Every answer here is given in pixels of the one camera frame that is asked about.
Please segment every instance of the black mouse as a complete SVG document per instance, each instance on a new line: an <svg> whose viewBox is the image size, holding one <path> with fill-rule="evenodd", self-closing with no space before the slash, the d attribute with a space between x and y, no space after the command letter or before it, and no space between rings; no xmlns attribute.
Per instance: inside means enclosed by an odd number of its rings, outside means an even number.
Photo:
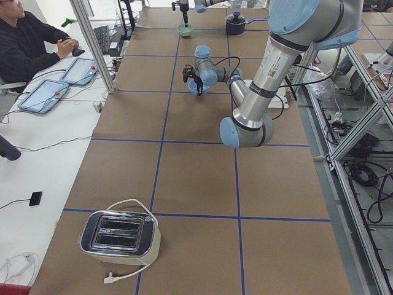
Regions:
<svg viewBox="0 0 393 295"><path fill-rule="evenodd" d="M81 55L82 53L84 53L85 51L83 49L79 49L79 48L75 48L72 51L72 56L73 57L78 57L79 55Z"/></svg>

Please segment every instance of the black pot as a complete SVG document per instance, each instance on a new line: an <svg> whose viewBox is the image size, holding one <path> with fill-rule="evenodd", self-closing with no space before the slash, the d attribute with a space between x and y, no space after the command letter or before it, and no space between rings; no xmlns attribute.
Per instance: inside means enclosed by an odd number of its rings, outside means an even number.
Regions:
<svg viewBox="0 0 393 295"><path fill-rule="evenodd" d="M233 14L230 14L225 18L225 21L227 22L225 26L225 30L227 31L228 35L239 35L244 32L246 25L261 20L268 20L268 19L261 17L261 18L252 18L249 21L247 21L246 18L240 14L240 12L235 11Z"/></svg>

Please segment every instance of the blue bowl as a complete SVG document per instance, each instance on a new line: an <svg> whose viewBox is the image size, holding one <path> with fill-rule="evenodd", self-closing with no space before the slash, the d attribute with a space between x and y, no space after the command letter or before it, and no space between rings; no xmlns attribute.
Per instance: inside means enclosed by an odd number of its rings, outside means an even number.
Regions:
<svg viewBox="0 0 393 295"><path fill-rule="evenodd" d="M208 92L209 89L210 89L210 86L204 85L204 86L202 87L202 92L203 92L202 94ZM191 91L192 94L198 95L197 83L195 83L194 80L191 80L191 81L189 82L189 90Z"/></svg>

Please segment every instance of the pot handle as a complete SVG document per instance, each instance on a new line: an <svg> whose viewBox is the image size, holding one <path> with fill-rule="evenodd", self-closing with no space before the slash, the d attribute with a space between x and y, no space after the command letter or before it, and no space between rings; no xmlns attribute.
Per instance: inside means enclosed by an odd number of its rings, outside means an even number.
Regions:
<svg viewBox="0 0 393 295"><path fill-rule="evenodd" d="M248 21L246 22L246 24L249 24L249 23L252 23L252 22L256 22L256 21L259 21L259 20L269 20L269 19L266 18L266 17L252 18L252 19L248 20Z"/></svg>

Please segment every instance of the green object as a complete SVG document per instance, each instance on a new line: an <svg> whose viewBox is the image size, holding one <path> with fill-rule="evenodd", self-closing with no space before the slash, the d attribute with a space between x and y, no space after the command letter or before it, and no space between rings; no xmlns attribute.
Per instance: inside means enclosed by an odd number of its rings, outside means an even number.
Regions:
<svg viewBox="0 0 393 295"><path fill-rule="evenodd" d="M177 31L182 37L188 37L189 35L191 35L193 30L194 27L190 24L188 24L187 26L185 26L185 24L181 24L177 27Z"/></svg>
<svg viewBox="0 0 393 295"><path fill-rule="evenodd" d="M69 25L70 23L74 23L76 20L73 20L71 18L66 18L66 21L61 24L61 27L64 28L65 26Z"/></svg>

